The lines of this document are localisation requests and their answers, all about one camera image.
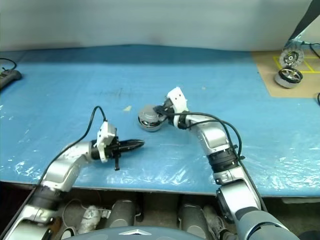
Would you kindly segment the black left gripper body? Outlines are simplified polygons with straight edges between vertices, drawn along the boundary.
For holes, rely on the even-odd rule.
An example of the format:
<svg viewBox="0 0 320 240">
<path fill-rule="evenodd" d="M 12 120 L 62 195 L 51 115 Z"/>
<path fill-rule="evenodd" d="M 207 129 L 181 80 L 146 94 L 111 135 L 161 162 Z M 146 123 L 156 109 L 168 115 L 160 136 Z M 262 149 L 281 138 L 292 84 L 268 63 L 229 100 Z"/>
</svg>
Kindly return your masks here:
<svg viewBox="0 0 320 240">
<path fill-rule="evenodd" d="M 122 143 L 119 141 L 119 137 L 116 136 L 104 149 L 104 153 L 107 159 L 119 159 L 121 157 Z"/>
</svg>

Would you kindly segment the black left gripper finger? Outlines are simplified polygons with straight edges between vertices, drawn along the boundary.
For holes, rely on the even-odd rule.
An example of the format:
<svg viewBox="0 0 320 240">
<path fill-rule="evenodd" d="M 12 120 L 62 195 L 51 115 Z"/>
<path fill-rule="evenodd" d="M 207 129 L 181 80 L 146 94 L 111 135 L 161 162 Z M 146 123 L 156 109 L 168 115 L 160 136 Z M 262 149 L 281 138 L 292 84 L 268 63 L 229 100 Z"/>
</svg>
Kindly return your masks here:
<svg viewBox="0 0 320 240">
<path fill-rule="evenodd" d="M 121 146 L 143 146 L 145 142 L 141 139 L 128 139 L 119 141 Z"/>
<path fill-rule="evenodd" d="M 129 152 L 142 147 L 142 145 L 121 145 L 118 150 L 120 152 Z"/>
</svg>

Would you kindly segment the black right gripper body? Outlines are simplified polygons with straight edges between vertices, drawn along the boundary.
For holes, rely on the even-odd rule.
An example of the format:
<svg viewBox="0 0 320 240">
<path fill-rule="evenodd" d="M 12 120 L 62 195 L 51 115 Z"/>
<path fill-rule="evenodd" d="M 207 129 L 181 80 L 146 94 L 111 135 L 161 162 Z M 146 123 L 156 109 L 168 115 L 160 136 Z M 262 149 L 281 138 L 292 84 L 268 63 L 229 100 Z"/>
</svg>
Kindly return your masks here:
<svg viewBox="0 0 320 240">
<path fill-rule="evenodd" d="M 162 114 L 167 117 L 172 117 L 175 114 L 174 105 L 169 98 L 167 98 L 162 105 Z"/>
</svg>

